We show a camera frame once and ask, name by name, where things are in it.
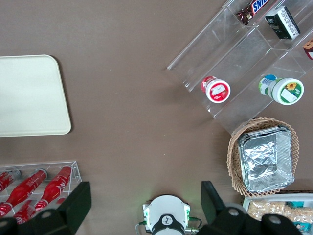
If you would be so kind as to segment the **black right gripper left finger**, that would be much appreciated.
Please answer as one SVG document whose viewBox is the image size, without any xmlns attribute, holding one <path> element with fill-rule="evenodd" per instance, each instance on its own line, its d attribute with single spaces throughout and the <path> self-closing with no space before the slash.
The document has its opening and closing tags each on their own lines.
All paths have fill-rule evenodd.
<svg viewBox="0 0 313 235">
<path fill-rule="evenodd" d="M 65 201 L 53 209 L 45 209 L 32 219 L 17 224 L 13 217 L 0 220 L 2 235 L 74 235 L 91 209 L 90 182 L 81 182 Z"/>
</svg>

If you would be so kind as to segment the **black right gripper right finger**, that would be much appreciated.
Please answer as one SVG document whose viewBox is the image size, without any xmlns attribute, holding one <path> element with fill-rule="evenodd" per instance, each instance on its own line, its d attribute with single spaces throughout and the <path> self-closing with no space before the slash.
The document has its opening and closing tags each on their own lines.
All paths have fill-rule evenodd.
<svg viewBox="0 0 313 235">
<path fill-rule="evenodd" d="M 211 181 L 201 183 L 201 207 L 207 224 L 199 235 L 300 235 L 301 232 L 286 217 L 265 214 L 261 221 L 236 207 L 227 207 Z"/>
</svg>

